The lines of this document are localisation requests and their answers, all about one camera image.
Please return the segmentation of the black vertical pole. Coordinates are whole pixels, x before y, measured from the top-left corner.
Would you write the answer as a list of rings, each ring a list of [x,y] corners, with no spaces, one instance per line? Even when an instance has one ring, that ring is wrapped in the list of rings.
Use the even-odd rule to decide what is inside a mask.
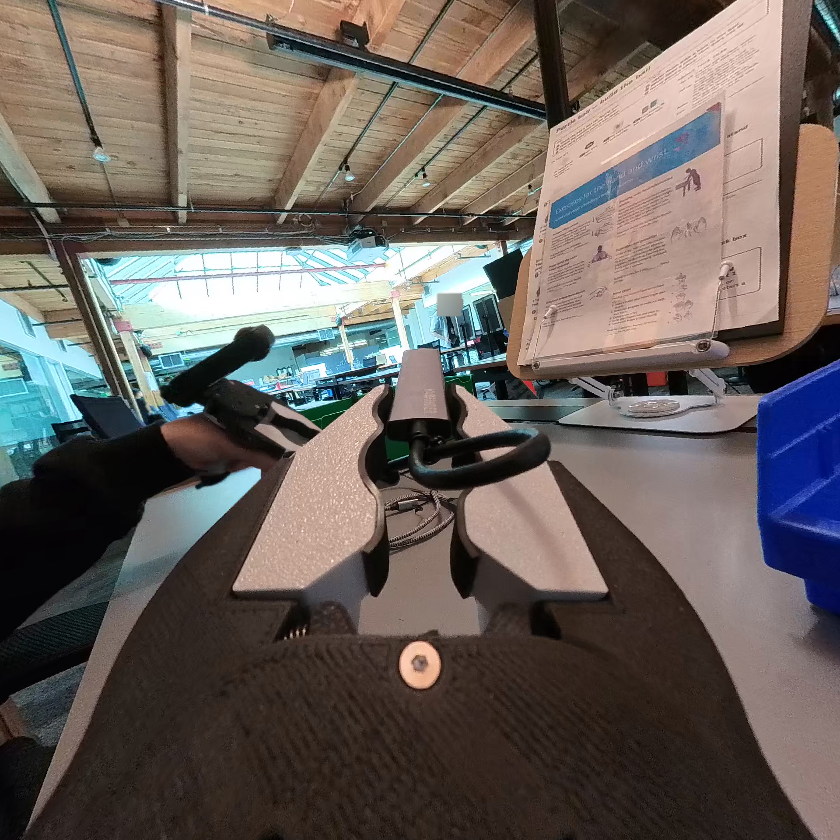
[[[546,121],[553,129],[572,115],[556,1],[533,2]]]

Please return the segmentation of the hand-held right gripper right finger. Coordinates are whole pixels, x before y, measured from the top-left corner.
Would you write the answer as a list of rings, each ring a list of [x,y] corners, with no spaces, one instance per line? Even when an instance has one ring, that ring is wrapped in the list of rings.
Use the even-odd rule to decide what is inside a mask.
[[[504,605],[598,602],[608,593],[547,463],[460,494],[450,573],[478,614]]]

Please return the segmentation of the blue banner leaflet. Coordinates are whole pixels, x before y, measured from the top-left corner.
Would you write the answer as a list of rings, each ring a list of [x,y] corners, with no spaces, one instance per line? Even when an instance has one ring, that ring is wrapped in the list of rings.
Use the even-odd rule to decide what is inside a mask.
[[[714,333],[725,102],[705,100],[552,202],[521,364]]]

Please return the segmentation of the person's left forearm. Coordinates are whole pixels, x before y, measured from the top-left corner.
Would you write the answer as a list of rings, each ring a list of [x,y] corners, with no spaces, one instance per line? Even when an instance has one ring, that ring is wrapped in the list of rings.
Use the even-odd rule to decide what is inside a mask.
[[[190,419],[121,437],[73,438],[1,492],[1,638],[95,564],[148,499],[193,478],[174,435]]]

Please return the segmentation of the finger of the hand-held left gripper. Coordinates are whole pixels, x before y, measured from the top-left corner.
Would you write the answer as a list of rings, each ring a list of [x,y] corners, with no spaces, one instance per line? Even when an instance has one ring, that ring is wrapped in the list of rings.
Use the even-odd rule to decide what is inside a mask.
[[[246,443],[249,448],[279,459],[299,450],[299,434],[285,427],[259,423],[248,430]]]
[[[321,429],[273,395],[259,393],[259,438],[264,442],[307,442]]]

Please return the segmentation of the black monitor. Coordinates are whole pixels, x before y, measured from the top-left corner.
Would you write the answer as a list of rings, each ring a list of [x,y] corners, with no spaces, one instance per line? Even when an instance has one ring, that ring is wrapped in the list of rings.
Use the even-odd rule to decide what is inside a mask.
[[[482,269],[500,301],[515,296],[521,263],[522,251],[517,248],[483,265]]]

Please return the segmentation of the grey USB hub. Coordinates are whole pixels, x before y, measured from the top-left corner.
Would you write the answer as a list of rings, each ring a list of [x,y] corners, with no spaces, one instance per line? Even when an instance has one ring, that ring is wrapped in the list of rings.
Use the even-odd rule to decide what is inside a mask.
[[[387,436],[407,444],[415,433],[445,437],[451,429],[439,348],[404,351]]]

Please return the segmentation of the black office chair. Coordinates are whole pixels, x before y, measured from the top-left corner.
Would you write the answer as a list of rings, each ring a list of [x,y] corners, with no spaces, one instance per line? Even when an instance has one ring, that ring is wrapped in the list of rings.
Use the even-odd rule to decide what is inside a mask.
[[[16,629],[1,643],[1,702],[87,662],[108,608],[86,605]]]

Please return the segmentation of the green plastic bin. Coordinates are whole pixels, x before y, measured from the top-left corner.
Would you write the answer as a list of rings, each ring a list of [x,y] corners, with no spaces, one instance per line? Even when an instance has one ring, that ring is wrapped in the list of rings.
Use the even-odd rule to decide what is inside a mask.
[[[471,373],[447,375],[444,377],[444,383],[446,385],[461,385],[471,395],[476,395],[474,377]],[[305,406],[296,407],[295,411],[305,416],[320,429],[324,429],[359,400],[359,397],[351,396],[337,401],[313,402]],[[403,442],[394,441],[387,437],[385,439],[385,451],[390,460],[404,458],[408,455],[408,446]]]

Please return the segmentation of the blue plastic bin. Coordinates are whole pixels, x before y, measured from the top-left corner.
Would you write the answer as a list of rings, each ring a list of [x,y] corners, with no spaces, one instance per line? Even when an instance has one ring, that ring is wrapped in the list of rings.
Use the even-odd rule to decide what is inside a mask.
[[[759,402],[757,515],[763,560],[839,614],[839,363]]]

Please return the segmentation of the white ceiling projector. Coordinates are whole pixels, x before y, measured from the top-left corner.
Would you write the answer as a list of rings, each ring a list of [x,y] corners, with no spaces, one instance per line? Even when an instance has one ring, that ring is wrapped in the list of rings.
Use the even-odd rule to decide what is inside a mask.
[[[390,248],[387,239],[370,227],[357,227],[350,233],[345,258],[353,263],[371,264],[375,258],[384,257]]]

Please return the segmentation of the wooden document stand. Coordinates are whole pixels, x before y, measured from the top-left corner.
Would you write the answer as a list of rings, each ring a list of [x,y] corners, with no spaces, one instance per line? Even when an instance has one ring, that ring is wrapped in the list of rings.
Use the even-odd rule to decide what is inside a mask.
[[[789,267],[781,333],[736,339],[729,360],[754,366],[783,359],[798,351],[822,327],[826,317],[833,258],[838,148],[835,134],[815,123],[799,127],[795,167]],[[548,400],[526,401],[525,408],[549,405],[550,421],[566,427],[602,427],[616,431],[675,434],[720,434],[740,429],[758,412],[757,395],[726,395],[720,402],[691,396],[689,410],[658,418],[631,418],[607,400],[589,400],[586,407],[556,418]]]

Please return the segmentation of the person's left hand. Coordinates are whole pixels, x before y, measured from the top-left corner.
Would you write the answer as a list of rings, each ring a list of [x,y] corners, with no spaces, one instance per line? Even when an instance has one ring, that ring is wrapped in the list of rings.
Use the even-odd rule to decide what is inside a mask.
[[[174,457],[199,476],[234,474],[243,469],[266,471],[279,459],[241,445],[203,414],[163,423],[159,429]]]

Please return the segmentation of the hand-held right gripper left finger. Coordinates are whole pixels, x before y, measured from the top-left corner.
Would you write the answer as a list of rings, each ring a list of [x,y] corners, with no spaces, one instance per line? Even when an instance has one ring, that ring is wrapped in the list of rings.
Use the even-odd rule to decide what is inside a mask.
[[[391,407],[392,388],[379,385],[298,451],[233,584],[236,596],[336,603],[358,617],[364,599],[382,592]]]

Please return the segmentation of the grey desk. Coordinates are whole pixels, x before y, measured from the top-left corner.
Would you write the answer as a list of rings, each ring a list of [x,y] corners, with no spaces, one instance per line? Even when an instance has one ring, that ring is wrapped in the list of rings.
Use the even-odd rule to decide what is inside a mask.
[[[754,433],[709,437],[543,424],[552,457],[647,546],[705,624],[779,783],[817,838],[838,838],[838,618],[763,562]],[[257,481],[247,469],[151,500],[122,565],[38,795],[67,771],[133,625],[175,563]]]

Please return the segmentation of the black ceiling rail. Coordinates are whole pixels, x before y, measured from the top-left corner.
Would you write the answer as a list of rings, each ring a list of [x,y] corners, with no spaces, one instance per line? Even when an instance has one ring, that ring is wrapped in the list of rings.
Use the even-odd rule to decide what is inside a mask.
[[[537,101],[516,97],[495,88],[447,76],[405,61],[377,56],[368,50],[336,43],[296,29],[267,22],[258,22],[258,28],[266,34],[268,48],[275,51],[287,51],[326,67],[349,70],[358,75],[427,91],[440,97],[538,121],[544,122],[547,119],[545,107]]]

